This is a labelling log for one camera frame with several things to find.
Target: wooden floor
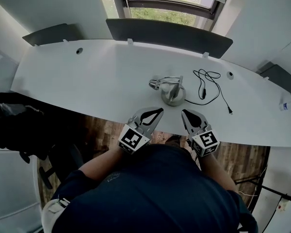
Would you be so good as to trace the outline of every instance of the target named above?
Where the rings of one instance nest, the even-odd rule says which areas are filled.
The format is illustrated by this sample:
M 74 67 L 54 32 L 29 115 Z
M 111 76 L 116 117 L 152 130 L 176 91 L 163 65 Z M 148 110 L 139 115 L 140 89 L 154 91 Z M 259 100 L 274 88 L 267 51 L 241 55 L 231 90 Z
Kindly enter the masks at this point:
M 120 123 L 80 115 L 77 127 L 79 131 L 83 133 L 80 134 L 81 139 L 76 145 L 82 153 L 84 161 L 89 161 L 105 151 L 116 147 L 123 126 L 124 125 Z M 155 131 L 153 133 L 152 143 L 163 144 L 170 136 L 171 134 Z M 193 159 L 195 159 L 195 153 L 192 152 L 185 140 L 186 137 L 183 136 L 181 138 L 181 147 L 191 152 Z M 222 142 L 214 155 L 233 180 L 241 180 L 244 178 L 252 178 L 263 172 L 263 163 L 265 157 L 268 156 L 268 151 L 267 147 Z M 48 159 L 45 161 L 39 160 L 38 167 L 40 166 L 48 170 L 50 168 Z M 53 186 L 52 190 L 48 190 L 41 179 L 39 179 L 42 206 L 50 200 L 60 184 L 55 174 L 53 174 L 49 180 Z M 238 185 L 238 190 L 245 194 L 252 195 L 255 193 L 255 185 L 243 183 Z M 249 206 L 252 197 L 243 194 L 240 195 L 246 205 Z

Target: person's right arm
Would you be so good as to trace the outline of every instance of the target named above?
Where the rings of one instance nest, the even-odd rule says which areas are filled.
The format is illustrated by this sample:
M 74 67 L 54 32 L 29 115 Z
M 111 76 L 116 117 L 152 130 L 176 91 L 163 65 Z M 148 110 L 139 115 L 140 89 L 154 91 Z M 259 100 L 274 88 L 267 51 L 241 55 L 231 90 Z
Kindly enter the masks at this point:
M 207 176 L 215 180 L 225 190 L 238 193 L 237 187 L 228 173 L 221 167 L 213 154 L 198 158 L 200 169 Z

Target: white desk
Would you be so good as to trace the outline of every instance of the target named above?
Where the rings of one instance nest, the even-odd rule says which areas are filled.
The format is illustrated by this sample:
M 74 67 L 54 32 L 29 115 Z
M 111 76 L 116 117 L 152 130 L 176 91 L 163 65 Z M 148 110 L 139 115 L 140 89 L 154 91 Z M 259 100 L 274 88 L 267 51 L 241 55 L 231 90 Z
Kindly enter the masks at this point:
M 83 52 L 76 54 L 78 48 Z M 222 74 L 218 80 L 233 115 L 220 96 L 206 106 L 184 103 L 169 107 L 148 81 L 155 75 L 183 75 L 187 99 L 199 101 L 199 79 L 193 69 Z M 234 80 L 226 73 L 231 71 Z M 217 94 L 206 83 L 207 100 Z M 116 122 L 127 122 L 138 109 L 158 106 L 164 116 L 157 130 L 186 135 L 181 110 L 205 115 L 224 142 L 291 147 L 291 111 L 281 112 L 290 94 L 258 74 L 223 60 L 151 44 L 83 40 L 30 47 L 23 56 L 12 90 L 68 110 Z

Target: water bottle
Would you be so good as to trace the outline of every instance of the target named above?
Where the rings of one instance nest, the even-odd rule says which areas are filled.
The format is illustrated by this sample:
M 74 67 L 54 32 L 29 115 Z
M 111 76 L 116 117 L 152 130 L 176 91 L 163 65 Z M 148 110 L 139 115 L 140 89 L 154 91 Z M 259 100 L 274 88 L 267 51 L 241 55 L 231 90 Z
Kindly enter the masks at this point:
M 291 110 L 291 102 L 288 103 L 281 103 L 279 105 L 281 111 Z

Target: power cord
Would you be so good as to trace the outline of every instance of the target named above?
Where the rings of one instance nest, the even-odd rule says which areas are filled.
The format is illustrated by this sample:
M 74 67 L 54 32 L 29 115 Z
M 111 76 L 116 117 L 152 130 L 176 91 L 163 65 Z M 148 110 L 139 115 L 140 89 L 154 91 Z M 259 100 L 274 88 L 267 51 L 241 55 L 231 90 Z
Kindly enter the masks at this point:
M 218 98 L 218 96 L 220 96 L 220 94 L 221 94 L 221 96 L 222 96 L 224 102 L 225 102 L 226 105 L 227 105 L 228 113 L 232 115 L 232 114 L 233 114 L 233 111 L 231 110 L 231 108 L 229 107 L 227 101 L 225 100 L 225 98 L 224 98 L 224 96 L 223 96 L 223 93 L 222 93 L 222 90 L 221 90 L 221 87 L 220 87 L 219 84 L 215 81 L 215 79 L 219 79 L 219 78 L 221 77 L 221 74 L 218 73 L 218 72 L 212 72 L 212 71 L 206 72 L 204 69 L 200 69 L 200 70 L 198 70 L 198 71 L 193 70 L 193 73 L 194 73 L 194 75 L 195 75 L 196 77 L 198 77 L 199 80 L 200 80 L 200 85 L 199 85 L 199 88 L 198 88 L 198 96 L 199 96 L 199 98 L 200 98 L 201 100 L 204 100 L 205 97 L 206 97 L 206 82 L 203 80 L 203 78 L 200 77 L 200 75 L 204 75 L 205 78 L 206 78 L 207 80 L 209 80 L 209 81 L 215 83 L 215 85 L 216 85 L 217 88 L 218 88 L 218 95 L 216 95 L 212 100 L 210 100 L 209 102 L 204 103 L 204 104 L 195 103 L 195 102 L 189 101 L 189 100 L 187 100 L 187 99 L 186 99 L 185 101 L 187 101 L 187 102 L 189 102 L 189 103 L 192 103 L 192 104 L 196 104 L 196 105 L 207 105 L 207 104 L 211 103 L 212 101 L 214 101 L 216 98 Z M 202 88 L 202 84 L 204 84 L 204 85 L 203 85 L 203 93 L 202 93 L 202 96 L 200 96 L 200 90 L 201 90 L 201 88 Z

